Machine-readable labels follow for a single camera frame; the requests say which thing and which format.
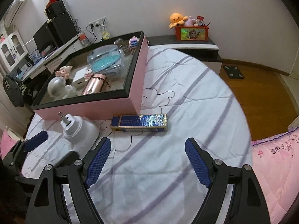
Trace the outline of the white power adapter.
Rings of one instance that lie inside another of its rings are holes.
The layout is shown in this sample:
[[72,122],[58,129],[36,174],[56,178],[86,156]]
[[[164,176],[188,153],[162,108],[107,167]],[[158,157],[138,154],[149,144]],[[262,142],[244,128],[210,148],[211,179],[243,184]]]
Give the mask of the white power adapter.
[[84,67],[80,70],[78,70],[74,77],[73,77],[73,81],[72,81],[72,86],[76,89],[76,90],[80,90],[82,89],[85,85],[86,85],[86,79],[85,79],[85,73],[89,70],[89,67]]

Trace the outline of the black bathroom scale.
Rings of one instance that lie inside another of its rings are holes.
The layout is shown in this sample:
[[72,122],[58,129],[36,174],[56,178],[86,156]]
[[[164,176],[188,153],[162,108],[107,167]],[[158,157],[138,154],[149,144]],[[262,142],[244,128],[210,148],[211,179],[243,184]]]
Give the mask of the black bathroom scale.
[[225,70],[228,77],[231,79],[244,79],[245,78],[237,66],[224,65],[223,69]]

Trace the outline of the white plug night light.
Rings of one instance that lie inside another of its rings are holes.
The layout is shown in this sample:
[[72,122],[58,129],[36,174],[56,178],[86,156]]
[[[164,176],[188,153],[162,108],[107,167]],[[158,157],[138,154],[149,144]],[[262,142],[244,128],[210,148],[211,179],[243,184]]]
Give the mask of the white plug night light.
[[100,130],[89,119],[71,114],[59,112],[60,124],[63,129],[63,137],[67,139],[73,151],[77,152],[79,158],[83,158],[96,143]]

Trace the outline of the clear heart blue container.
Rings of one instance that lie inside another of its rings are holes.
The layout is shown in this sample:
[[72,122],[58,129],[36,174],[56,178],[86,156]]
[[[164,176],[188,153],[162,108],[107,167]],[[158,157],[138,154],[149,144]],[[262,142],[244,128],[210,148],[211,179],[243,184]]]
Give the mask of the clear heart blue container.
[[116,45],[101,46],[87,55],[87,62],[94,73],[101,72],[121,60],[122,54]]

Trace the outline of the pink black storage box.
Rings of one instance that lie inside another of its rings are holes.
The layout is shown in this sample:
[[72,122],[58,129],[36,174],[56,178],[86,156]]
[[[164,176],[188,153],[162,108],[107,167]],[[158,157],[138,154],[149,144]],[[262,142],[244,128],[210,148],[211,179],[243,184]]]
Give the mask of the pink black storage box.
[[91,120],[139,114],[148,50],[138,31],[68,55],[39,91],[33,111],[45,120],[59,113]]

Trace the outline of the pink pig doll figure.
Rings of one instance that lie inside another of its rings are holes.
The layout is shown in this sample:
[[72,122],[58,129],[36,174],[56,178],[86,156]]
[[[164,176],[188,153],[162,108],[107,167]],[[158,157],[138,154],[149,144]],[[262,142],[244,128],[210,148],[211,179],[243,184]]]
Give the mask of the pink pig doll figure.
[[65,80],[72,80],[73,78],[71,77],[71,69],[72,66],[63,66],[61,67],[58,71],[55,72],[56,77],[63,77]]

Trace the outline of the pink quilt with writing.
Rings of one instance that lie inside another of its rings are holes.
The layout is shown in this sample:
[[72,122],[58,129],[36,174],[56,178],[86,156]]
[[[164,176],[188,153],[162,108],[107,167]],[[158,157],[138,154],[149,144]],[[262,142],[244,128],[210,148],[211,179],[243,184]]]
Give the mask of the pink quilt with writing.
[[298,128],[252,141],[253,170],[271,223],[279,223],[298,195]]

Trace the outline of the clear plastic wipes box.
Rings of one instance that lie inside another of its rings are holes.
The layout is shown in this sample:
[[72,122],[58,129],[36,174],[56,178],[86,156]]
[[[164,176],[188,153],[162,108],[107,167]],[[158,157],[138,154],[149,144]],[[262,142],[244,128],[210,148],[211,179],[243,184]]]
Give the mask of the clear plastic wipes box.
[[110,78],[116,78],[116,79],[123,78],[128,71],[130,62],[131,62],[130,56],[127,57],[123,56],[119,60],[117,60],[115,64],[104,69],[103,72],[101,73]]

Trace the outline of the blue gold rectangular box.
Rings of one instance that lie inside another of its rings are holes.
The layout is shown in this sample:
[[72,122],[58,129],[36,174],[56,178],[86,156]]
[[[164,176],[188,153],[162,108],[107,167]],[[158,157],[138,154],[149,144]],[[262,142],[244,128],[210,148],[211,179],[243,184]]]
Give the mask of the blue gold rectangular box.
[[167,131],[167,114],[123,115],[114,116],[110,128],[114,131]]

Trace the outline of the rose gold cup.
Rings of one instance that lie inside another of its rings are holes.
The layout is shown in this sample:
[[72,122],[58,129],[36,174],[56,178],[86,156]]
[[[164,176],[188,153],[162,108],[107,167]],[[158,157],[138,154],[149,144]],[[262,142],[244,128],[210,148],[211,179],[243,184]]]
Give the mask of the rose gold cup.
[[82,95],[89,95],[110,91],[110,81],[104,74],[96,73],[87,82]]

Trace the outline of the striped white table cloth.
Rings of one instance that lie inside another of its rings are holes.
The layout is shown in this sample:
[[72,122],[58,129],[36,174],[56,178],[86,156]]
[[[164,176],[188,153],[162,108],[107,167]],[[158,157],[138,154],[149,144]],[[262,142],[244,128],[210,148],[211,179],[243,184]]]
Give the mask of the striped white table cloth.
[[141,114],[167,115],[161,133],[115,132],[107,117],[90,116],[112,149],[90,196],[105,223],[191,223],[207,188],[186,155],[185,142],[226,165],[252,163],[245,114],[212,69],[175,49],[148,49]]

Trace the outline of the pink brick block figure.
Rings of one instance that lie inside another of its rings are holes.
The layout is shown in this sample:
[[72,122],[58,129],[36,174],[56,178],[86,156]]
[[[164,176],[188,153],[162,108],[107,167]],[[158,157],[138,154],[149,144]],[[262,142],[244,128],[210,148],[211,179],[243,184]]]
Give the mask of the pink brick block figure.
[[139,43],[139,38],[137,38],[136,36],[133,36],[131,39],[129,39],[128,48],[132,55],[136,52],[138,43]]

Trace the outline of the small pink bear figure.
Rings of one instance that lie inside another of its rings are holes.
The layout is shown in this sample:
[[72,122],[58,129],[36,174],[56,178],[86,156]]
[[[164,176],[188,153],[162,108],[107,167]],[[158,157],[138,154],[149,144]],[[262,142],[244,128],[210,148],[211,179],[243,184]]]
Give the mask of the small pink bear figure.
[[87,69],[84,73],[85,81],[88,81],[94,75],[91,69]]

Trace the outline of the clear glass jar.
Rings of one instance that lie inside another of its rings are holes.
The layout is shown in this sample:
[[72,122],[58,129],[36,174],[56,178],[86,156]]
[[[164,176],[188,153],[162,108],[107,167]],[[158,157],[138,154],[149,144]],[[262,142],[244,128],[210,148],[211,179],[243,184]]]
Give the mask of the clear glass jar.
[[120,50],[124,50],[125,48],[125,42],[122,38],[118,38],[114,43]]

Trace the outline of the white astronaut figure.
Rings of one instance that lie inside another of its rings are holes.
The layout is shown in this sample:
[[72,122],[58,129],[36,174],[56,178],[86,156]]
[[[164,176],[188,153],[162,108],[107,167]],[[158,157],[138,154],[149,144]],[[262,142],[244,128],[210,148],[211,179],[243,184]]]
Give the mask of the white astronaut figure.
[[67,99],[77,96],[77,91],[72,85],[66,84],[64,77],[55,77],[50,80],[47,92],[54,100]]

